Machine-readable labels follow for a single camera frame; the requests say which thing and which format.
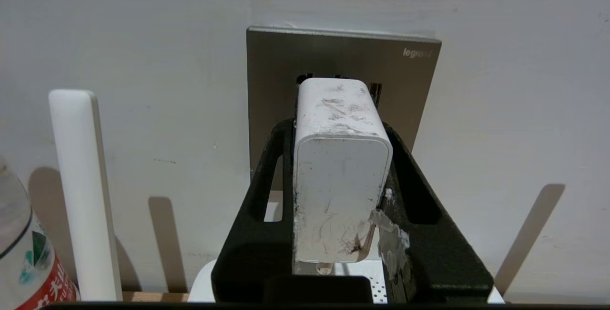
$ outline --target white plastic rod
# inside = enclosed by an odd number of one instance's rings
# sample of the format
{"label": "white plastic rod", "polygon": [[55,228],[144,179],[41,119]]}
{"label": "white plastic rod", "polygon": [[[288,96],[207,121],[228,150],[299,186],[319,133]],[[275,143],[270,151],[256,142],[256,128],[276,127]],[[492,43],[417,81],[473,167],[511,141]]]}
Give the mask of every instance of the white plastic rod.
{"label": "white plastic rod", "polygon": [[49,93],[61,184],[83,301],[122,300],[98,101],[94,93]]}

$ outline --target black plastic holder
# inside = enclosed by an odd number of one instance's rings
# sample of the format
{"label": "black plastic holder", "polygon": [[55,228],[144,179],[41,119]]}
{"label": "black plastic holder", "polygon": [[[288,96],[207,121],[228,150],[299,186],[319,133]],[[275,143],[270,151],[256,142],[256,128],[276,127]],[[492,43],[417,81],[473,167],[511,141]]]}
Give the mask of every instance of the black plastic holder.
{"label": "black plastic holder", "polygon": [[[385,128],[394,149],[386,183],[386,191],[391,189],[392,197],[382,197],[379,208],[410,236],[407,264],[393,276],[388,275],[384,265],[388,303],[486,303],[494,284],[490,273],[443,208],[398,134],[387,124]],[[271,132],[212,270],[216,301],[262,303],[264,295],[272,293],[265,289],[272,287],[269,281],[292,274],[293,151],[294,122],[287,119]],[[280,156],[283,216],[279,222],[265,222]],[[334,280],[337,289],[343,289],[341,278]],[[327,283],[320,284],[324,285],[323,290],[310,288],[303,292],[333,292]]]}

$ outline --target red label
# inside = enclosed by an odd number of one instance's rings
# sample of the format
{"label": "red label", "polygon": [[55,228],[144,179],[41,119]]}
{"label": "red label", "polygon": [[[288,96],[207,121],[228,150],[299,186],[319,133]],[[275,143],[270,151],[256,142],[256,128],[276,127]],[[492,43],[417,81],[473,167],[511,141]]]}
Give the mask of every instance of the red label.
{"label": "red label", "polygon": [[53,268],[42,286],[16,310],[36,310],[57,301],[77,301],[76,287],[55,256]]}

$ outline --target water bottle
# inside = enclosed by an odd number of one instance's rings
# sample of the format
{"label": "water bottle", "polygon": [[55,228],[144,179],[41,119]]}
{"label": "water bottle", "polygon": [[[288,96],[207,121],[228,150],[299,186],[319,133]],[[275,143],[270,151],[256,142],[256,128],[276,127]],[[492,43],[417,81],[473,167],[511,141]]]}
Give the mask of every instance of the water bottle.
{"label": "water bottle", "polygon": [[0,156],[0,309],[34,310],[78,299],[26,190]]}

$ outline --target white power adapter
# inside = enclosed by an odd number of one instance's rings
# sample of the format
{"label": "white power adapter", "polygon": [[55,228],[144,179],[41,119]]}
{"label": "white power adapter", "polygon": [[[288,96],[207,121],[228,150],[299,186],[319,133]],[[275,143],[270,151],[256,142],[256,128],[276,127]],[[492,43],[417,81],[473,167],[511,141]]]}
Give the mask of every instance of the white power adapter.
{"label": "white power adapter", "polygon": [[294,150],[295,257],[358,262],[373,238],[392,145],[366,85],[309,78],[299,87]]}

